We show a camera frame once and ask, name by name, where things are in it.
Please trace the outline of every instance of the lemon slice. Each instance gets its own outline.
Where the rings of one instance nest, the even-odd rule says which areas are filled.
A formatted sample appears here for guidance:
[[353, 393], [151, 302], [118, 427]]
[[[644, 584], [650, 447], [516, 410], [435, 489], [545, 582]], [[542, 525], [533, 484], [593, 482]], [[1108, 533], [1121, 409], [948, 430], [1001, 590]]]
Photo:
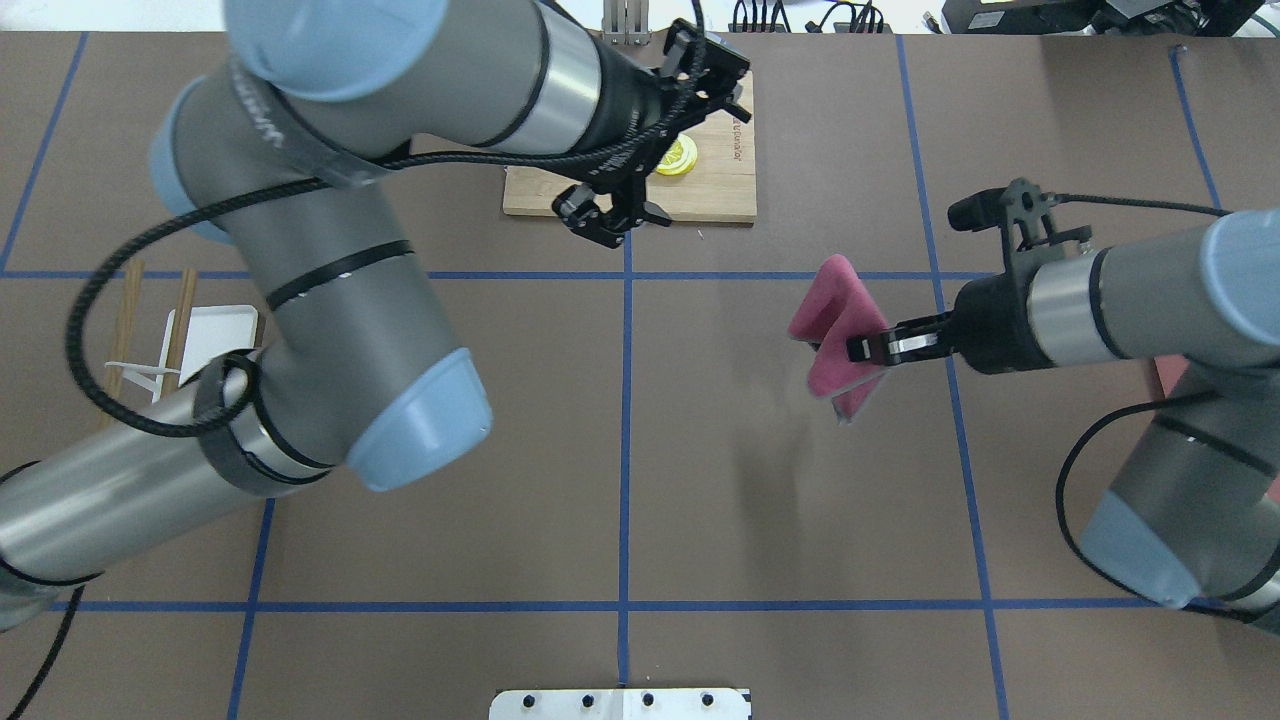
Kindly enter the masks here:
[[694, 169], [696, 164], [698, 146], [694, 145], [694, 138], [680, 133], [676, 136], [676, 142], [672, 142], [671, 149], [662, 156], [657, 170], [662, 176], [682, 176]]

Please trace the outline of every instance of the pink sponge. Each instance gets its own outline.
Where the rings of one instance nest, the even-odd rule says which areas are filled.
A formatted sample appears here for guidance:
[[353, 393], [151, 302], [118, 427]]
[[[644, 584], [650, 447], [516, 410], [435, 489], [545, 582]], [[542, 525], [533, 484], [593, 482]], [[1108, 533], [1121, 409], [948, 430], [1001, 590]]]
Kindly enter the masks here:
[[787, 332], [795, 340], [818, 346], [809, 370], [809, 392], [829, 397], [841, 423], [852, 420], [886, 372], [872, 363], [850, 363], [845, 341], [884, 329], [888, 329], [884, 315], [849, 259], [827, 258]]

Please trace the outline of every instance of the black strap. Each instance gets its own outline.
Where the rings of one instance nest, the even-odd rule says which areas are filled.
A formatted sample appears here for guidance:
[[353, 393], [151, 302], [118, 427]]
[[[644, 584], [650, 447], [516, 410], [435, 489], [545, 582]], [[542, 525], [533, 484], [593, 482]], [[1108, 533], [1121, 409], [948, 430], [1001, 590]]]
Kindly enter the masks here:
[[1102, 263], [1107, 259], [1110, 250], [1107, 247], [1098, 252], [1097, 259], [1093, 260], [1093, 266], [1089, 268], [1089, 310], [1093, 311], [1093, 327], [1098, 331], [1098, 337], [1102, 338], [1102, 343], [1107, 346], [1111, 355], [1115, 355], [1120, 360], [1129, 360], [1130, 357], [1116, 345], [1116, 338], [1111, 337], [1111, 331], [1107, 329], [1107, 320], [1102, 316]]
[[266, 296], [266, 305], [274, 313], [285, 302], [301, 295], [306, 295], [325, 283], [333, 282], [347, 273], [355, 273], [366, 265], [380, 263], [388, 258], [398, 258], [401, 255], [412, 254], [413, 247], [407, 240], [397, 240], [394, 242], [387, 242], [367, 250], [361, 250], [360, 252], [352, 252], [351, 255], [339, 258], [328, 265], [321, 265], [308, 273], [301, 274], [273, 290]]
[[1244, 583], [1244, 585], [1242, 585], [1240, 589], [1226, 594], [1220, 594], [1217, 596], [1217, 598], [1224, 602], [1244, 600], [1251, 594], [1262, 589], [1262, 585], [1270, 583], [1271, 579], [1276, 577], [1276, 573], [1280, 573], [1280, 544], [1277, 544], [1275, 551], [1271, 552], [1271, 560], [1267, 560], [1267, 564], [1262, 568], [1262, 571], [1254, 575], [1252, 580]]
[[1253, 455], [1248, 450], [1244, 450], [1243, 447], [1228, 442], [1215, 434], [1207, 433], [1199, 428], [1194, 428], [1192, 425], [1188, 425], [1187, 423], [1183, 423], [1181, 420], [1175, 420], [1166, 415], [1156, 415], [1156, 419], [1152, 420], [1152, 423], [1165, 428], [1166, 430], [1172, 430], [1175, 433], [1181, 434], [1183, 437], [1203, 443], [1216, 450], [1217, 452], [1226, 455], [1231, 460], [1235, 460], [1242, 465], [1245, 465], [1248, 468], [1257, 470], [1258, 473], [1262, 473], [1262, 477], [1267, 478], [1268, 480], [1275, 479], [1276, 477], [1275, 465], [1267, 462], [1266, 460], [1258, 457], [1257, 455]]
[[[201, 377], [196, 387], [196, 398], [192, 414], [200, 416], [212, 410], [220, 410], [223, 404], [223, 388], [227, 383], [227, 372], [239, 368], [246, 373], [256, 373], [257, 364], [243, 355], [244, 351], [236, 351], [216, 357], [209, 363], [209, 368], [215, 373], [206, 373]], [[268, 468], [252, 454], [244, 452], [230, 425], [218, 428], [196, 438], [205, 459], [218, 471], [219, 475], [236, 488], [259, 497], [276, 497], [283, 495], [284, 488], [291, 486], [303, 486], [314, 483], [329, 474], [324, 470], [310, 478], [288, 478]]]

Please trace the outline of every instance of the light blue joint cap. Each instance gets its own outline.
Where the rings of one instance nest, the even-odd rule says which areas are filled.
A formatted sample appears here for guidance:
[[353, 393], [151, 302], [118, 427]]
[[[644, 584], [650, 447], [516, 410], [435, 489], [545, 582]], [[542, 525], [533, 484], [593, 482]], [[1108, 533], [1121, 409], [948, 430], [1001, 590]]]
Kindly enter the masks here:
[[232, 47], [257, 77], [317, 102], [372, 95], [417, 63], [449, 0], [225, 0]]
[[[169, 114], [165, 115], [164, 124], [160, 126], [156, 136], [151, 138], [151, 151], [147, 154], [147, 163], [151, 167], [151, 184], [155, 187], [156, 195], [160, 196], [160, 201], [164, 202], [165, 210], [173, 213], [174, 217], [186, 215], [196, 209], [196, 204], [187, 196], [187, 188], [182, 186], [182, 178], [178, 177], [178, 160], [173, 154], [173, 142], [174, 126], [178, 123], [178, 110], [182, 109], [182, 104], [191, 95], [191, 91], [196, 90], [196, 86], [204, 81], [204, 77], [198, 77], [191, 81], [191, 85], [182, 88], [178, 99], [169, 108]], [[232, 237], [227, 234], [227, 231], [211, 222], [206, 220], [195, 224], [191, 229], [196, 231], [205, 240], [224, 242], [227, 245], [232, 243]]]
[[1280, 346], [1280, 208], [1234, 213], [1204, 233], [1201, 277], [1240, 334]]
[[1084, 528], [1080, 551], [1106, 574], [1165, 607], [1187, 607], [1201, 593], [1183, 561], [1111, 491], [1103, 493]]
[[480, 374], [471, 352], [461, 347], [374, 419], [347, 454], [347, 464], [369, 489], [396, 489], [462, 457], [492, 427]]

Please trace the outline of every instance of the blue tape line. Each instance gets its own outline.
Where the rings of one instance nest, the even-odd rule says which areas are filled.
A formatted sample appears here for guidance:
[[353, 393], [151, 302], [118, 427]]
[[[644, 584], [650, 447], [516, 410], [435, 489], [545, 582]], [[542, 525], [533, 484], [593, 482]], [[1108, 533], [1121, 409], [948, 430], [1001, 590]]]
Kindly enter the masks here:
[[[6, 270], [0, 273], [0, 278], [14, 281], [84, 281], [93, 274], [93, 270]], [[123, 278], [123, 272], [116, 272], [113, 278]], [[180, 270], [147, 270], [142, 277], [148, 281], [175, 281], [182, 277]], [[244, 270], [201, 270], [197, 277], [202, 281], [247, 281], [250, 274]]]
[[[938, 250], [933, 238], [933, 219], [929, 217], [929, 192], [924, 182], [924, 159], [920, 152], [920, 137], [915, 124], [915, 105], [911, 101], [911, 76], [906, 64], [906, 45], [902, 36], [897, 41], [897, 67], [902, 81], [902, 104], [906, 108], [906, 128], [911, 138], [911, 161], [915, 165], [915, 191], [920, 201], [920, 222], [924, 225], [924, 242], [929, 252], [929, 269], [933, 273], [933, 302], [938, 313], [946, 310], [946, 297], [942, 293], [942, 273], [938, 265]], [[987, 625], [987, 648], [991, 655], [991, 676], [996, 691], [996, 707], [1001, 720], [1009, 720], [1009, 700], [1005, 692], [1004, 662], [1000, 657], [1000, 637], [996, 632], [996, 612], [991, 601], [991, 582], [987, 574], [987, 551], [982, 541], [982, 520], [978, 512], [978, 493], [973, 483], [973, 468], [969, 462], [969, 439], [965, 432], [964, 409], [960, 404], [960, 388], [956, 383], [955, 361], [947, 357], [947, 384], [951, 393], [951, 416], [955, 423], [956, 446], [960, 452], [960, 469], [964, 475], [965, 501], [969, 507], [969, 533], [973, 538], [973, 552], [978, 566], [978, 587], [982, 592], [983, 615]]]
[[[154, 601], [154, 600], [86, 600], [78, 612], [244, 612], [247, 602]], [[67, 602], [55, 602], [51, 612], [67, 610]]]
[[27, 174], [27, 184], [23, 186], [22, 196], [18, 199], [18, 209], [14, 210], [13, 222], [9, 224], [4, 249], [0, 250], [0, 273], [9, 265], [9, 255], [13, 254], [13, 247], [18, 242], [18, 231], [27, 214], [27, 204], [31, 201], [31, 193], [36, 190], [36, 178], [40, 176], [40, 168], [45, 164], [45, 154], [49, 151], [49, 143], [54, 140], [54, 129], [58, 127], [58, 119], [63, 115], [63, 106], [67, 105], [67, 96], [70, 95], [72, 82], [76, 79], [76, 70], [79, 69], [79, 61], [84, 56], [87, 44], [88, 33], [82, 32], [79, 42], [76, 44], [76, 53], [72, 55], [72, 64], [67, 68], [67, 77], [63, 78], [63, 88], [58, 92], [58, 101], [54, 102], [54, 111], [49, 117], [49, 124], [45, 126], [45, 135], [40, 138], [36, 159], [31, 163], [31, 173]]
[[239, 715], [239, 698], [244, 689], [244, 669], [248, 666], [248, 648], [253, 642], [257, 594], [262, 589], [262, 568], [266, 564], [266, 543], [271, 536], [271, 518], [274, 515], [275, 500], [268, 500], [262, 507], [262, 524], [257, 532], [257, 553], [253, 557], [253, 575], [248, 584], [248, 601], [244, 607], [244, 626], [241, 629], [239, 651], [236, 653], [236, 674], [232, 676], [232, 697], [227, 702], [227, 720], [236, 720]]
[[[0, 273], [3, 279], [27, 281], [83, 281], [88, 279], [93, 270], [5, 270]], [[938, 273], [945, 281], [975, 281], [991, 277], [992, 273], [951, 272]], [[646, 282], [677, 282], [677, 281], [812, 281], [815, 273], [790, 273], [790, 272], [669, 272], [669, 273], [631, 273], [632, 281]], [[123, 272], [115, 273], [116, 278], [124, 277]], [[147, 270], [143, 273], [147, 279], [178, 279], [180, 270]], [[522, 273], [522, 272], [433, 272], [428, 277], [436, 281], [625, 281], [625, 273]], [[933, 273], [911, 270], [883, 270], [858, 273], [864, 281], [931, 281]], [[201, 270], [202, 281], [247, 281], [252, 275], [246, 270]]]
[[[919, 612], [948, 610], [984, 610], [982, 600], [635, 600], [620, 603], [613, 600], [552, 600], [552, 601], [364, 601], [364, 602], [305, 602], [260, 601], [255, 615], [490, 615], [503, 612]], [[1139, 597], [1032, 597], [992, 600], [993, 610], [1162, 610]], [[202, 601], [137, 601], [87, 600], [81, 612], [244, 612], [248, 602]], [[67, 602], [59, 601], [49, 612], [63, 612]]]
[[1028, 600], [995, 600], [996, 610], [1124, 610], [1162, 609], [1142, 597], [1060, 597]]
[[627, 233], [623, 247], [622, 283], [622, 421], [618, 468], [618, 684], [631, 678], [631, 364], [635, 319], [635, 234]]
[[1213, 173], [1208, 169], [1208, 158], [1204, 156], [1204, 149], [1199, 142], [1199, 132], [1196, 129], [1196, 118], [1192, 117], [1192, 104], [1187, 97], [1187, 85], [1183, 82], [1183, 68], [1178, 61], [1178, 56], [1187, 51], [1187, 46], [1175, 45], [1169, 49], [1169, 65], [1174, 70], [1174, 85], [1178, 87], [1178, 100], [1183, 105], [1183, 119], [1187, 120], [1187, 132], [1192, 136], [1192, 149], [1196, 150], [1196, 160], [1201, 165], [1201, 173], [1204, 176], [1204, 184], [1208, 187], [1210, 200], [1213, 201], [1213, 206], [1219, 210], [1222, 209], [1222, 200], [1217, 196], [1217, 183], [1213, 182]]
[[521, 270], [433, 270], [426, 274], [433, 281], [621, 281], [623, 273], [590, 272], [521, 272]]
[[502, 612], [617, 612], [612, 600], [500, 601], [500, 602], [259, 602], [257, 614], [417, 614], [489, 615]]
[[982, 610], [980, 600], [646, 600], [632, 612], [863, 612]]

